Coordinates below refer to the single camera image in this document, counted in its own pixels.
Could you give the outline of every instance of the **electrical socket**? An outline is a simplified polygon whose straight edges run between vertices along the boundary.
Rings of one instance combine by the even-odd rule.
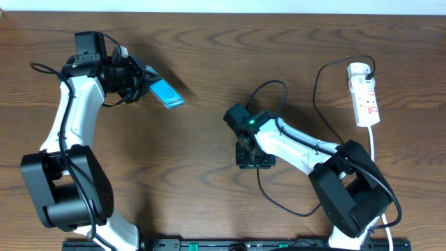
[[[375,79],[366,79],[370,72],[370,66],[365,63],[355,62],[347,67],[348,88],[353,100],[356,125],[360,127],[372,126],[380,121]]]

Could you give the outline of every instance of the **green component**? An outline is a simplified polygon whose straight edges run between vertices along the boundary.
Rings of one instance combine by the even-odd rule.
[[[198,244],[189,244],[189,251],[198,251]]]

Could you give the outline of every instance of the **wooden table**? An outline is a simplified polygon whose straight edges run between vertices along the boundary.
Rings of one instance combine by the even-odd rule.
[[[115,209],[149,236],[329,236],[323,210],[297,218],[262,197],[255,171],[236,167],[236,137],[222,117],[264,81],[281,79],[291,89],[282,117],[335,142],[312,107],[316,74],[328,62],[369,54],[377,63],[381,117],[374,126],[376,162],[403,207],[392,234],[408,238],[414,250],[446,248],[444,17],[4,13],[0,249],[60,250],[66,238],[79,238],[42,226],[19,166],[46,139],[60,98],[56,78],[28,63],[59,70],[75,53],[74,32],[91,29],[152,65],[187,101],[167,110],[147,95],[98,115],[94,153],[114,188]],[[347,65],[323,72],[318,103],[344,139],[368,148],[367,129],[355,125]],[[256,110],[274,109],[282,95],[281,86],[269,86],[256,97]],[[116,100],[116,94],[107,96]],[[271,197],[295,211],[318,203],[309,179],[284,161],[262,171],[261,179]],[[391,206],[387,218],[395,217]],[[374,237],[385,237],[384,231]]]

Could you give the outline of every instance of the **power strip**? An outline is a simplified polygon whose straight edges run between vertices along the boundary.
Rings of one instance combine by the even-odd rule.
[[[378,113],[378,103],[375,94],[375,79],[367,79],[371,72],[370,66],[366,63],[351,63],[347,67],[348,88],[353,99],[353,109],[355,110],[356,125],[369,127],[380,121]]]

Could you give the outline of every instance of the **power outlet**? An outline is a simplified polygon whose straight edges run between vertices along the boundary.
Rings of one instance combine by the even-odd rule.
[[[370,66],[365,63],[351,63],[347,67],[347,72],[356,125],[368,127],[378,123],[380,119],[374,89],[375,79],[366,78],[371,72]]]

